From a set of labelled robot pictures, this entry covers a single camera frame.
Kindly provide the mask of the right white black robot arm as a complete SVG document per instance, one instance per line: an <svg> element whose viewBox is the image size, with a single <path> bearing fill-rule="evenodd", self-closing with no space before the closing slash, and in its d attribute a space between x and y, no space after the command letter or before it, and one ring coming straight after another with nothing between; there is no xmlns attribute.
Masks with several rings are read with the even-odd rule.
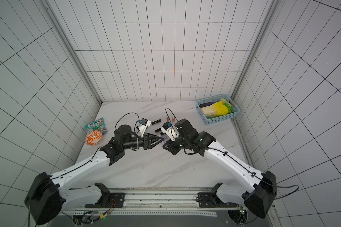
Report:
<svg viewBox="0 0 341 227"><path fill-rule="evenodd" d="M259 218L266 218L276 195L276 176L270 172L261 172L246 164L229 152L211 134L197 130L187 119L182 119L172 126L166 122L161 127L169 140L163 148L172 155L180 150L190 150L190 154L199 154L220 165L231 174L240 186L224 183L215 186L215 195L222 203L236 203L245 206Z"/></svg>

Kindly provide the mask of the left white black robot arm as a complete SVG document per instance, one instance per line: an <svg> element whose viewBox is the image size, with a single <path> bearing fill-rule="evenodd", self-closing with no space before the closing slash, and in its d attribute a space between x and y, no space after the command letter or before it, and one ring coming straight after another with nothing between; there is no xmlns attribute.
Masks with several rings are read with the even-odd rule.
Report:
<svg viewBox="0 0 341 227"><path fill-rule="evenodd" d="M74 185L90 175L116 163L127 149L152 149L163 142L163 137L145 133L142 137L131 126L122 125L114 137L87 159L52 175L43 172L35 177L24 199L28 215L37 225L54 219L59 213L84 205L106 208L115 205L109 189L102 183L74 189Z"/></svg>

